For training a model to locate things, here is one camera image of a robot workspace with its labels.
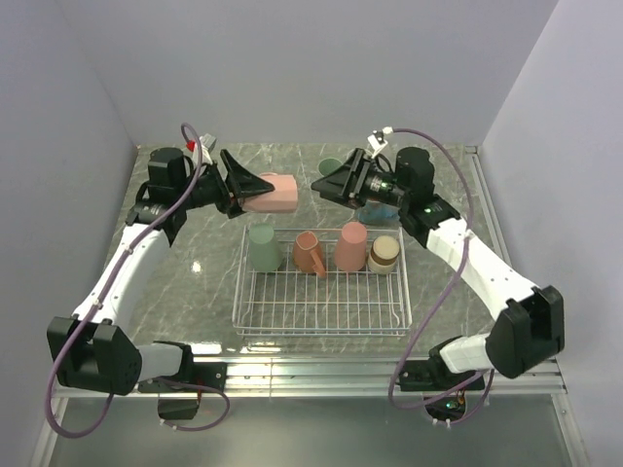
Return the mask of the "blue mug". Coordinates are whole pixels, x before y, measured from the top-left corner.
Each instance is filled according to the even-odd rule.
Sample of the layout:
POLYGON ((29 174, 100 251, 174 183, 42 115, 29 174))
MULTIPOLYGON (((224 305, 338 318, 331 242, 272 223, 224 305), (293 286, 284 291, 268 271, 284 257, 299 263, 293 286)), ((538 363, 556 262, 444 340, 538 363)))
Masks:
POLYGON ((396 222, 397 209, 381 202, 368 200, 355 212, 356 220, 370 226, 382 226, 396 222))

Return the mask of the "pink mug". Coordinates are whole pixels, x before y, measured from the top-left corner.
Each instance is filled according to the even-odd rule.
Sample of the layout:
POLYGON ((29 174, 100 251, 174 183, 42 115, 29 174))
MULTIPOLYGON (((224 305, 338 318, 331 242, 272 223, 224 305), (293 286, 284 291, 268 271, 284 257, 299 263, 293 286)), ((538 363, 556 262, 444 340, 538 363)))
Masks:
POLYGON ((265 172, 259 177, 271 183, 275 189, 269 193, 247 198, 242 205, 244 212, 286 214, 296 211, 298 185, 293 175, 265 172))

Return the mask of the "tall pink plastic cup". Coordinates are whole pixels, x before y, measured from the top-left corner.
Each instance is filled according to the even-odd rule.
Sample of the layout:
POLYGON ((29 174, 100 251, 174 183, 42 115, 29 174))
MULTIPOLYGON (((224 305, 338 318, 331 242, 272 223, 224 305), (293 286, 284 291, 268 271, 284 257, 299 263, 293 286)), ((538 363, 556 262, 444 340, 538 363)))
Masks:
POLYGON ((367 254, 367 230, 359 222, 345 224, 337 241, 334 260, 337 268, 356 272, 364 268, 367 254))

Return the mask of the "tall green plastic cup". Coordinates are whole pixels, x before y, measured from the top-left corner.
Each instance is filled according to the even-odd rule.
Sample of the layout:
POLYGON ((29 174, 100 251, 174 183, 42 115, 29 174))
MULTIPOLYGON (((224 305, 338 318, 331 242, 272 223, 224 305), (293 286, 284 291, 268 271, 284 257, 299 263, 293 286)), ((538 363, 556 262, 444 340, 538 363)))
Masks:
POLYGON ((255 224, 248 234, 248 257, 252 267, 258 272, 278 270, 283 256, 274 227, 267 223, 255 224))

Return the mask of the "orange floral mug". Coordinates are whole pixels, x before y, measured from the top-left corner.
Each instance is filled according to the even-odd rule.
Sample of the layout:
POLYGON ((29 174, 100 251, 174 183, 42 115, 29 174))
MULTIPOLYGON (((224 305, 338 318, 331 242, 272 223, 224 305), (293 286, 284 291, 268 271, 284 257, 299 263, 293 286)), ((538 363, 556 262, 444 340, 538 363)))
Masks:
POLYGON ((293 261, 295 266, 304 273, 314 273, 325 278, 327 271, 324 264, 324 254, 316 235, 305 231, 297 235, 293 245, 293 261))

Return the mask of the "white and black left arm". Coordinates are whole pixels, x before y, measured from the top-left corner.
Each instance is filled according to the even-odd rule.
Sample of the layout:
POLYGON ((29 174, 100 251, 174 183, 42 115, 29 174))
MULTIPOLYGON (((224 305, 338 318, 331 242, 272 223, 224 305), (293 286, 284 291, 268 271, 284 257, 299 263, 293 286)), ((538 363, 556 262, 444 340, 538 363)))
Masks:
POLYGON ((47 330, 54 359, 51 383, 114 395, 127 395, 140 381, 161 377, 184 391, 196 379, 189 345, 160 341, 135 345, 125 332, 150 276, 172 246, 187 212, 207 205, 230 218, 272 204, 277 191, 270 174, 254 175, 228 151, 215 162, 180 149, 153 151, 148 178, 140 186, 111 262, 85 300, 68 317, 56 317, 47 330))

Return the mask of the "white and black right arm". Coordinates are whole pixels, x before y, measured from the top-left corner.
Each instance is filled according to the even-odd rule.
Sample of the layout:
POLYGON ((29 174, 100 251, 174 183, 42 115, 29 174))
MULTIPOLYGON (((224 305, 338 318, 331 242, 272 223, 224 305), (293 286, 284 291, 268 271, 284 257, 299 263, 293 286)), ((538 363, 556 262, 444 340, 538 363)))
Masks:
POLYGON ((489 311, 489 333, 458 337, 431 351, 428 375, 434 385, 450 388, 469 371, 494 369, 518 377, 564 349, 564 299, 555 287, 540 288, 524 278, 481 241, 436 194, 434 173, 430 154, 421 148, 399 150, 391 171, 356 149, 311 188, 348 208, 368 200, 397 208, 404 232, 458 272, 489 311))

